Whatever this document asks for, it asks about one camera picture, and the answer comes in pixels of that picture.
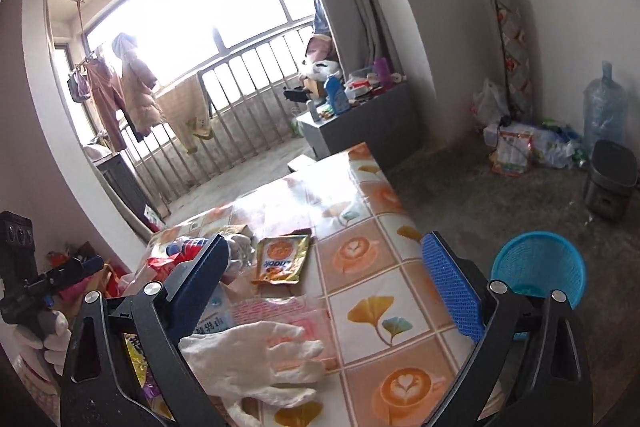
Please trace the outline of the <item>white gloved left hand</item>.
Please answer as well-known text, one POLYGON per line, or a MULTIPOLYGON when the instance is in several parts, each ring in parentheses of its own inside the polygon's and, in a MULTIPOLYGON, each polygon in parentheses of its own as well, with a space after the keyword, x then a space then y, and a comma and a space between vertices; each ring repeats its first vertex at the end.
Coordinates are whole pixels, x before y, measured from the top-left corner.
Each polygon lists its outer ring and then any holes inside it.
POLYGON ((50 381, 53 374, 63 374, 72 333, 66 316, 60 311, 41 312, 38 324, 43 331, 42 339, 24 325, 15 327, 14 338, 27 366, 44 381, 50 381))

